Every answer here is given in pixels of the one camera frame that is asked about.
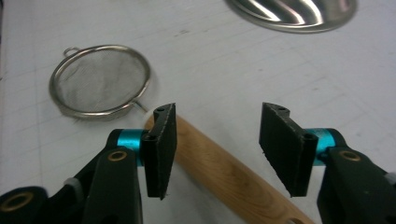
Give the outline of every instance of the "white table surface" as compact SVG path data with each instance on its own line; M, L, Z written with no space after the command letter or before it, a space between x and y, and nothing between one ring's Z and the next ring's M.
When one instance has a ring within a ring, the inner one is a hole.
M69 47L119 44L148 59L141 103L177 113L288 195L258 143L262 102L287 107L303 128L333 127L387 171L396 159L396 1L360 0L356 16L323 34L292 35L241 19L217 0L6 0L1 45L0 194L44 186L52 195L105 145L121 119L65 118L50 99L52 71ZM175 164L165 200L146 197L145 223L244 223ZM293 198L320 223L316 198Z

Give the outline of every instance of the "wooden rod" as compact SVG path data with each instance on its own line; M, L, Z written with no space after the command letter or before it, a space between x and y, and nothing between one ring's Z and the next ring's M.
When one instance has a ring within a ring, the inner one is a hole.
M150 118L146 128L152 125ZM177 118L175 160L247 223L314 223L245 164L182 118Z

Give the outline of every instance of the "blue metal ring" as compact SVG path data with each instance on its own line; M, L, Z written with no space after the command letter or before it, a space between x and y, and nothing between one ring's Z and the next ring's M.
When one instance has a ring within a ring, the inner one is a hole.
M317 156L315 157L314 165L325 165L323 161L318 158L326 153L328 147L335 147L335 140L332 134L327 129L305 129L307 132L312 133L318 138Z
M121 131L117 146L132 149L136 155L137 166L143 166L140 158L140 138L143 134L142 129L124 129Z

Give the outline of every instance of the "stainless steel bowl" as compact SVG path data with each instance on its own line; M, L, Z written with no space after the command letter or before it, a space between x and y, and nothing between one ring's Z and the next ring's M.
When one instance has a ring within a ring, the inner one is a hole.
M289 33L319 33L335 29L354 15L356 0L231 0L244 18L260 26Z

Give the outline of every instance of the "mesh strainer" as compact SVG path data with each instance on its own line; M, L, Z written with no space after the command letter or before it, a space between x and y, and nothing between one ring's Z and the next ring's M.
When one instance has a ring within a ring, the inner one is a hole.
M49 81L49 93L61 112L77 119L115 119L149 84L149 64L133 49L119 45L70 48Z

